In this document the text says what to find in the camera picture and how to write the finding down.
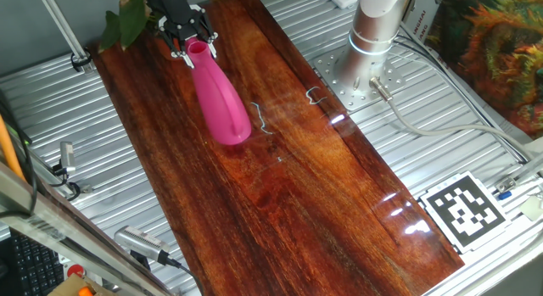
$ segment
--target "pink vase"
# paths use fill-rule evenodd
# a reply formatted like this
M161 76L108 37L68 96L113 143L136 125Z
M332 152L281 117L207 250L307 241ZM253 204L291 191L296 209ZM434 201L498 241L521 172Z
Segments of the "pink vase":
M206 42L191 38L185 46L194 64L194 86L211 136L226 145L243 142L251 134L251 124L236 89L211 57Z

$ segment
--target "green leaf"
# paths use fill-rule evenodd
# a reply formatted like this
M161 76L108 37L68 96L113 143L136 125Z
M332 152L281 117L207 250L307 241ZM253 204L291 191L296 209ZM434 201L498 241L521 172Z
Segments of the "green leaf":
M130 46L142 33L147 23L145 16L145 1L130 0L120 7L120 44L123 49Z
M100 51L115 45L120 37L119 16L117 16L117 14L106 11L105 23L105 30L104 33L102 33L102 42L100 42Z

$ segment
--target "red button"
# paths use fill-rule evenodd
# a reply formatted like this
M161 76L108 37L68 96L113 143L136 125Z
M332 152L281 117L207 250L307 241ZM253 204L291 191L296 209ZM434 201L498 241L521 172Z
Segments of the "red button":
M67 272L68 277L71 276L71 274L76 274L79 277L83 277L85 275L85 269L81 265L72 265Z

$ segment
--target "keyboard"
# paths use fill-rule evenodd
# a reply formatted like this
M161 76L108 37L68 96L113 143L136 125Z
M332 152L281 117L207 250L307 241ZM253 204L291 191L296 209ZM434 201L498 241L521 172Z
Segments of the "keyboard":
M13 230L1 245L0 253L11 278L6 285L0 282L8 289L6 295L47 296L64 281L59 255L51 249Z

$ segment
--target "colorful artwork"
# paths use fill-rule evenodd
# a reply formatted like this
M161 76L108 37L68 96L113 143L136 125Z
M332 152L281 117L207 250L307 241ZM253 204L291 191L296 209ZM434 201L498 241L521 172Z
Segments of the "colorful artwork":
M543 136L543 0L444 0L427 44L506 119Z

